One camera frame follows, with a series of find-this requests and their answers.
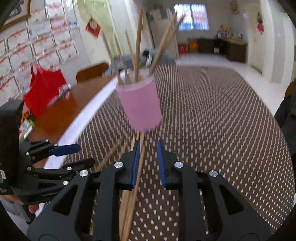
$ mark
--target wooden picture frame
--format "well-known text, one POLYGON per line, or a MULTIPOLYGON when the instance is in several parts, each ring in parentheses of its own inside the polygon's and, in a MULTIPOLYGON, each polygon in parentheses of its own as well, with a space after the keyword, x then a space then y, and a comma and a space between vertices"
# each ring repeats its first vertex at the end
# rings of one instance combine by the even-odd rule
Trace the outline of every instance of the wooden picture frame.
POLYGON ((20 0, 12 10, 0 32, 31 17, 31 0, 20 0))
POLYGON ((236 0, 230 2, 230 8, 232 15, 239 14, 239 5, 236 0))

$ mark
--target pink cup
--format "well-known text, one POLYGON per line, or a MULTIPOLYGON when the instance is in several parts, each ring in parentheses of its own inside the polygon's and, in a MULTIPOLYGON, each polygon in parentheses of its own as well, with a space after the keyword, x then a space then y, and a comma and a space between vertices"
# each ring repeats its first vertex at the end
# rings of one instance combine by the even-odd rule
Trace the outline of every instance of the pink cup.
MULTIPOLYGON (((137 131, 148 131, 160 124, 162 115, 153 76, 149 77, 146 69, 140 70, 139 75, 141 81, 117 85, 116 92, 131 127, 137 131)), ((134 80, 134 73, 129 76, 134 80)))

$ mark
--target silver screw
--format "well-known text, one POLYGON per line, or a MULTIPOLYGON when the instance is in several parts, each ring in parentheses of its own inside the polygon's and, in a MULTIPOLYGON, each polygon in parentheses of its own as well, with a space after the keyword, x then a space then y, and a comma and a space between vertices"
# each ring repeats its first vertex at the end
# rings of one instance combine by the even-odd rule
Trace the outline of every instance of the silver screw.
POLYGON ((123 163, 121 161, 118 161, 118 162, 114 163, 114 167, 121 168, 121 167, 123 167, 123 163))
POLYGON ((182 168, 184 166, 184 164, 182 162, 180 162, 180 161, 177 161, 177 162, 175 162, 174 166, 176 168, 182 168))
POLYGON ((218 176, 218 172, 216 172, 215 170, 211 170, 211 171, 209 171, 209 175, 211 177, 217 177, 218 176))
POLYGON ((82 171, 79 173, 79 175, 80 175, 81 177, 86 177, 88 174, 89 174, 89 172, 88 172, 87 170, 82 170, 82 171))

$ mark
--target window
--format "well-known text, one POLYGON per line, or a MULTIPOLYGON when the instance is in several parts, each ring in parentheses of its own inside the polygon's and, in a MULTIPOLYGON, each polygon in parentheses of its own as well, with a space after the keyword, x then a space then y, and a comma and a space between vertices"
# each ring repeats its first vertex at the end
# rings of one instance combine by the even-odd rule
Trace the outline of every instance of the window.
POLYGON ((177 4, 175 11, 178 20, 181 19, 182 15, 186 15, 184 21, 180 24, 180 31, 209 30, 209 20, 204 4, 177 4))

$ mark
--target placemat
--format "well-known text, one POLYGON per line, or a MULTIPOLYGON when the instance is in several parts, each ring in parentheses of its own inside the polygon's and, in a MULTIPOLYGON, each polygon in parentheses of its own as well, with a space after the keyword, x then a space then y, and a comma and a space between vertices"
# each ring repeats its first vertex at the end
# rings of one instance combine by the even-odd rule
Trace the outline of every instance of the placemat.
MULTIPOLYGON (((163 119, 146 133, 130 240, 178 240, 178 192, 161 186, 160 138, 196 171, 217 170, 273 230, 278 228, 293 207, 292 161, 279 126, 255 91, 237 72, 219 67, 159 66, 155 81, 163 119)), ((93 157, 98 164, 120 136, 130 143, 133 133, 114 92, 81 134, 81 152, 66 162, 93 157)))

